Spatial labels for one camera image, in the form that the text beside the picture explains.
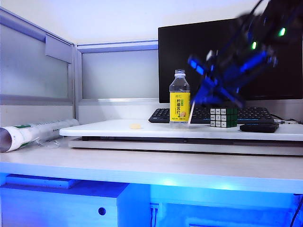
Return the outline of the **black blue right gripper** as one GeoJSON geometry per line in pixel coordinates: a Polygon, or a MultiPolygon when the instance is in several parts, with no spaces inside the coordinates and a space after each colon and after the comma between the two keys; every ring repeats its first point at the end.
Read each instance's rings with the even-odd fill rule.
{"type": "Polygon", "coordinates": [[[218,58],[192,98],[192,103],[218,104],[219,98],[215,95],[221,95],[224,101],[229,100],[242,109],[246,101],[238,94],[239,90],[268,66],[275,66],[276,62],[276,53],[267,47],[248,47],[243,52],[234,52],[223,61],[218,58]]]}

